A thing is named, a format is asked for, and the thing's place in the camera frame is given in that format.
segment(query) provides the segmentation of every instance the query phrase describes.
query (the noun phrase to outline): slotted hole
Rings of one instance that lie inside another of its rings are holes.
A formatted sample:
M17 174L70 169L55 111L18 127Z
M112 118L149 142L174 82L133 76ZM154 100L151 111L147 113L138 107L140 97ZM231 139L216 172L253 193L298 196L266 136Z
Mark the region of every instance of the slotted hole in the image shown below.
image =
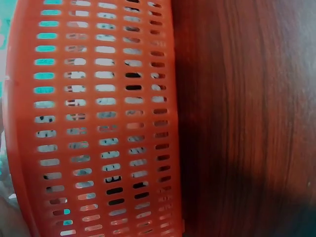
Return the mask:
M90 204L80 207L80 211L91 211L95 209L98 209L98 204Z
M142 50L137 49L137 48L125 48L123 49L123 52L126 54L132 54L132 55L141 55Z
M102 171L114 171L114 170L118 170L120 169L120 164L119 163L116 163L116 164L108 164L108 165L104 165L102 167Z
M140 28L136 26L124 26L124 30L132 32L140 32Z
M98 105L115 105L116 99L112 97L98 98L95 100Z
M64 190L65 190L65 186L63 186L63 185L49 186L46 188L47 193L61 192Z
M141 166L147 164L146 159L137 159L137 160L132 160L129 165L130 166Z
M140 18L136 16L124 16L125 21L130 21L130 22L140 22Z
M113 205L118 205L118 204L121 204L124 202L125 202L125 199L120 198L120 199L115 199L115 200L109 201L109 205L113 206Z
M125 114L127 116L141 116L144 114L143 110L126 110Z
M145 182L140 182L140 183L137 183L137 184L133 184L133 188L134 189L140 189L140 188L143 188L143 187L147 187L149 185L149 183L147 181Z
M144 100L142 97L126 97L125 102L128 104L142 104Z
M113 131L117 131L117 129L118 129L117 125L98 126L97 128L98 132L113 132Z
M115 36L105 35L105 34L97 34L95 38L100 41L109 41L109 42L114 42L116 40Z
M98 6L102 8L107 8L107 9L117 9L117 6L115 4L105 3L105 2L99 2Z
M89 24L84 21L69 21L67 22L67 26L69 27L78 27L78 28L87 28Z
M164 57L164 52L161 52L161 51L151 51L150 54L152 56Z
M161 34L161 31L158 31L158 30L150 30L150 34L152 34L152 35L160 35L160 34Z
M127 78L141 78L142 74L141 73L126 73L125 76Z
M66 46L65 50L67 52L87 52L87 47L84 45L70 45L70 46Z
M131 155L142 154L146 152L146 148L144 147L136 147L128 150L128 153Z
M166 143L166 144L159 144L159 145L155 146L156 150L163 150L163 149L167 149L167 148L169 148L169 144L168 143Z
M66 72L64 78L68 79L82 79L85 78L85 72Z
M149 1L149 2L148 2L148 5L149 5L149 6L153 6L153 7L161 8L161 5L160 5L160 4L155 3L155 2L152 2L152 1Z
M127 85L126 90L141 90L142 86L141 85Z
M70 16L89 16L88 11L69 11Z
M59 165L60 161L59 159L42 159L39 161L41 166L53 166L53 165Z
M146 212L143 212L143 213L141 213L141 214L138 214L138 215L136 216L136 219L144 218L144 217L150 216L151 214L152 214L151 211L146 211Z
M67 134L69 135L82 135L87 134L87 128L86 127L73 127L67 129Z
M112 222L111 222L111 225L112 225L112 226L121 225L121 224L127 223L127 221L128 221L128 219L127 219L127 218L124 218L124 219L112 221Z
M96 197L95 193L81 194L78 195L78 200L88 200Z
M107 194L108 195L119 194L121 192L123 192L123 188L122 187L107 190Z
M146 222L142 222L142 223L139 223L137 224L137 227L145 227L145 226L148 226L150 224L152 224L153 222L152 221L146 221Z
M154 109L153 113L155 115L164 115L164 114L168 113L168 109Z
M99 145L101 146L112 146L116 145L117 143L119 143L119 140L116 137L99 140Z
M106 92L112 92L115 91L115 86L111 84L100 84L95 86L96 91L106 91Z
M160 126L167 126L168 125L168 120L158 120L154 122L154 125L156 127L160 127Z
M60 179L60 178L61 178L60 172L44 174L44 179Z
M116 112L110 111L110 112L98 112L97 117L99 119L106 119L106 118L115 118L116 117Z
M43 130L36 133L36 137L45 138L45 137L56 137L56 130Z
M76 233L77 233L76 230L62 231L60 232L60 236L70 236L70 235L75 235Z
M143 65L142 61L139 60L125 60L124 63L130 67L141 67Z
M96 230L100 230L102 228L103 228L102 225L95 225L95 226L85 227L84 230L85 231L96 231Z
M155 67L155 68L164 68L165 67L165 63L161 63L161 62L152 62L151 66Z
M139 43L140 39L132 37L123 37L123 41L126 43Z
M49 203L50 203L51 205L57 205L57 204L67 203L67 198L65 198L65 197L59 197L59 198L56 198L56 199L49 200Z
M70 40L86 40L88 35L83 33L68 33L66 34L66 38Z
M115 14L107 12L98 12L97 16L105 19L116 19L117 17Z
M97 28L105 30L115 30L115 25L109 23L97 23Z
M85 217L83 217L82 221L89 222L89 221L99 220L100 218L101 218L100 215L85 216Z
M164 176L164 177L159 178L158 182L163 183L163 182L169 181L170 179L171 179L171 176L168 175L168 176Z
M164 79L164 78L166 78L166 75L160 74L160 73L151 73L151 77L153 79Z
M38 152L54 152L58 149L57 145L38 146Z
M87 162L90 161L90 156L89 155L81 155L81 156L76 156L76 157L71 157L71 162Z
M88 175L92 173L92 169L85 168L85 169L77 169L73 171L74 176L83 176Z
M82 141L82 142L71 142L68 144L68 147L70 149L83 149L83 148L88 148L89 147L89 143L86 141Z
M64 90L66 92L80 93L80 92L85 92L86 87L84 85L66 85L64 87Z
M125 11L129 11L129 12L135 12L135 13L139 13L140 12L140 10L138 8L129 7L129 6L124 7L124 10Z
M160 21L153 21L153 20L151 20L150 24L152 24L154 26L162 26L162 22L160 22Z
M66 106L73 106L73 107L85 106L86 101L82 100L82 99L66 100L65 105Z
M83 188L88 188L88 187L92 187L94 185L93 181L85 181L85 182L79 182L75 184L75 187L77 189L83 189Z
M165 137L168 137L168 136L169 136L168 132L155 133L155 138L165 138Z
M47 123L47 122L55 122L56 117L52 115L47 115L47 116L38 116L35 117L35 122L36 123Z
M110 58L97 58L95 64L99 66L113 66L115 62Z
M141 142L145 139L145 136L130 136L127 138L129 142Z
M115 53L115 48L110 46L97 46L94 50L98 53Z
M149 14L152 16L162 16L160 12L156 12L156 11L149 11Z
M71 4L77 6L91 6L91 3L85 0L73 0L71 1Z
M114 73L113 72L107 72L107 71L100 71L100 72L96 72L94 74L94 76L96 78L100 78L100 79L112 79L112 78L114 78Z
M171 167L170 165L161 166L158 168L158 172L163 172L169 170Z
M67 65L83 66L87 63L84 58L68 58L65 60Z
M144 177L144 176L146 176L146 175L148 175L148 172L145 171L145 170L137 171L137 172L131 173L131 176L132 176L133 178Z
M126 209L120 209L120 210L111 211L109 213L109 216L118 216L118 215L122 215L124 213L126 213Z
M112 177L108 177L108 178L105 178L104 179L104 182L106 184L110 184L110 183L114 183L114 182L118 182L118 181L121 181L122 180L122 176L112 176Z

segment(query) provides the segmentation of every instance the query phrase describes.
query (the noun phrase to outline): plastic basket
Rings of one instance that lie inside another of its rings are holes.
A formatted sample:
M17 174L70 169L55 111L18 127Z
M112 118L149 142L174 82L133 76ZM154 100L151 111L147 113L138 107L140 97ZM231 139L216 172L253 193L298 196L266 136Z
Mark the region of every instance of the plastic basket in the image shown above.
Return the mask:
M3 112L32 236L181 236L171 5L153 1L18 1Z

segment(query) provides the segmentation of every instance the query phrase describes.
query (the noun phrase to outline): oval hole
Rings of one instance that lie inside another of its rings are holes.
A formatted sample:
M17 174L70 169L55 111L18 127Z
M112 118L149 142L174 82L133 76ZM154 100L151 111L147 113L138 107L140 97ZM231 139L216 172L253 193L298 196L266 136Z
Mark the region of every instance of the oval hole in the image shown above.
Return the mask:
M105 35L105 34L97 34L95 38L100 41L109 41L109 42L114 42L116 40L115 36Z
M110 91L115 91L115 86L111 84L101 84L101 85L96 85L95 90L102 91L102 92L104 91L110 92Z
M78 27L78 28L87 28L89 24L84 21L69 21L67 22L67 26L69 27Z
M132 37L123 37L123 41L126 43L139 43L140 39Z
M66 38L70 40L86 40L88 35L82 33L68 33L66 34Z
M78 200L93 199L95 197L96 197L95 193L81 194L81 195L78 195Z
M141 194L136 194L134 197L135 199L141 199L149 196L149 192L141 193Z
M123 192L123 188L122 187L107 190L107 194L108 195L119 194L121 192Z
M171 176L168 175L168 176L164 176L164 177L159 178L158 182L163 183L163 182L169 181L170 179L171 179Z
M145 139L145 136L143 135L143 136L130 136L130 137L128 137L128 141L129 142L141 142L141 141L143 141Z
M67 72L67 73L64 73L64 78L69 78L69 79L85 78L85 72Z
M89 155L81 155L76 157L71 157L71 162L87 162L90 160Z

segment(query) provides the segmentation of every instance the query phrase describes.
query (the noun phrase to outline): wooden surface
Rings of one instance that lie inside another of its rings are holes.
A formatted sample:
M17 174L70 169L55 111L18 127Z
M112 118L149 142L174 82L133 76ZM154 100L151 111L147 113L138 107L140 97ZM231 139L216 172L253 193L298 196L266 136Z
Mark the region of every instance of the wooden surface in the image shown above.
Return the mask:
M316 236L316 1L173 14L187 234Z

